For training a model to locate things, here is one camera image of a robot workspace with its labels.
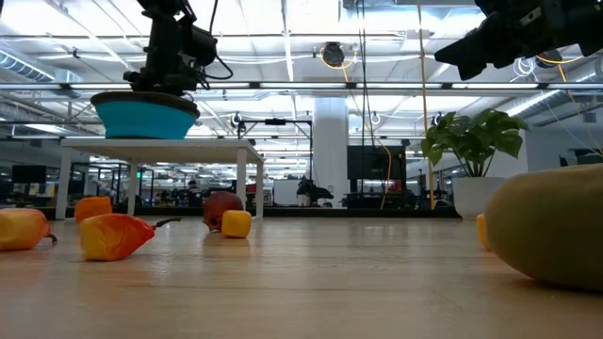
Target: blue bowl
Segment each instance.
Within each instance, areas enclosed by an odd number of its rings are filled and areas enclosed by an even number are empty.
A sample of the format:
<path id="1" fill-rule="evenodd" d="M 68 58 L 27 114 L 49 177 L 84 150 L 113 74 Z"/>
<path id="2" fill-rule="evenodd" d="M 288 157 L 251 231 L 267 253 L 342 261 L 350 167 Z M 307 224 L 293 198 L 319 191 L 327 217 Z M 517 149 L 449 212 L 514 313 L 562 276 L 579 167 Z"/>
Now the blue bowl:
<path id="1" fill-rule="evenodd" d="M 163 93 L 105 92 L 90 101 L 107 138 L 184 139 L 199 118 L 194 103 Z"/>

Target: orange object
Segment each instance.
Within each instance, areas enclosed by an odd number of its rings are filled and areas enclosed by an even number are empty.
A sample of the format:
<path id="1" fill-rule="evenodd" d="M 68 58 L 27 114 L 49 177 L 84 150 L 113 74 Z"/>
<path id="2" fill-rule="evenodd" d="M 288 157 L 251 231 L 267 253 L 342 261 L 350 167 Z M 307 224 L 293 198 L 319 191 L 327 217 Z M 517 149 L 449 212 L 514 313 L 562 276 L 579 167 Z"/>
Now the orange object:
<path id="1" fill-rule="evenodd" d="M 246 211 L 226 211 L 222 215 L 222 234 L 245 238 L 252 229 L 252 215 Z"/>
<path id="2" fill-rule="evenodd" d="M 109 197 L 84 198 L 75 205 L 73 216 L 79 224 L 86 218 L 113 213 Z"/>
<path id="3" fill-rule="evenodd" d="M 31 250 L 44 237 L 57 243 L 42 212 L 27 208 L 0 210 L 0 250 Z"/>
<path id="4" fill-rule="evenodd" d="M 86 218 L 79 224 L 80 246 L 84 258 L 115 261 L 129 257 L 155 236 L 155 229 L 180 218 L 170 218 L 151 226 L 140 218 L 124 214 L 106 214 Z"/>
<path id="5" fill-rule="evenodd" d="M 490 250 L 488 239 L 486 237 L 486 216 L 483 214 L 478 215 L 478 237 L 480 238 L 481 245 L 486 250 Z"/>
<path id="6" fill-rule="evenodd" d="M 204 221 L 209 231 L 221 231 L 222 215 L 226 211 L 242 211 L 243 202 L 231 192 L 215 192 L 207 198 L 204 204 Z"/>

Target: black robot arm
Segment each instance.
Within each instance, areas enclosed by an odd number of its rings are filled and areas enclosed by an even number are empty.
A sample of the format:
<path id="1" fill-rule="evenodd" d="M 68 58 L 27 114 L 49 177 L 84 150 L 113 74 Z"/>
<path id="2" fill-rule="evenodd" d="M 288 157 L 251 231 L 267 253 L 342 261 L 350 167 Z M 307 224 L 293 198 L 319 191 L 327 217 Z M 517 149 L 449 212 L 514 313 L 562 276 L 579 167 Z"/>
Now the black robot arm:
<path id="1" fill-rule="evenodd" d="M 123 79 L 134 91 L 182 96 L 205 83 L 204 67 L 217 57 L 216 39 L 194 25 L 197 17 L 188 0 L 138 0 L 142 14 L 153 20 L 146 65 L 140 72 L 126 72 Z M 182 13 L 180 20 L 174 18 Z"/>
<path id="2" fill-rule="evenodd" d="M 435 54 L 456 65 L 463 80 L 487 66 L 507 67 L 518 57 L 534 57 L 577 43 L 589 56 L 603 48 L 599 0 L 476 0 L 487 16 L 481 26 Z"/>

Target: white table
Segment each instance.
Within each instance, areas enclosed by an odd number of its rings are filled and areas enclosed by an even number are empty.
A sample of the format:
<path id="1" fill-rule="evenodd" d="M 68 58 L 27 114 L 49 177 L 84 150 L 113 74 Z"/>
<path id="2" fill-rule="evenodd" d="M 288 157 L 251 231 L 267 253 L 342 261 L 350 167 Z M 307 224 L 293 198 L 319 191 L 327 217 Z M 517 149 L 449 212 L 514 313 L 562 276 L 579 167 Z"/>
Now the white table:
<path id="1" fill-rule="evenodd" d="M 247 140 L 157 140 L 68 138 L 61 142 L 63 154 L 57 193 L 57 219 L 65 219 L 72 150 L 108 156 L 130 164 L 128 214 L 134 215 L 138 190 L 137 172 L 141 163 L 222 163 L 236 164 L 236 194 L 245 204 L 247 164 L 257 165 L 255 216 L 264 216 L 264 158 Z"/>

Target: wooden table surface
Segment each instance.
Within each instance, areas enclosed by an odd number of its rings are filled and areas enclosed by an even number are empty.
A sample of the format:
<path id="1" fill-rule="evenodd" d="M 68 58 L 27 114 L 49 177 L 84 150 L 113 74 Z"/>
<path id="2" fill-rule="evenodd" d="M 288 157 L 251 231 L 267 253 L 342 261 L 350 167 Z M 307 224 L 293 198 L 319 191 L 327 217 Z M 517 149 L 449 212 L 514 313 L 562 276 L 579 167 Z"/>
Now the wooden table surface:
<path id="1" fill-rule="evenodd" d="M 234 240 L 189 218 L 115 263 L 53 231 L 0 252 L 0 338 L 603 338 L 603 296 L 516 273 L 458 220 L 266 218 Z"/>

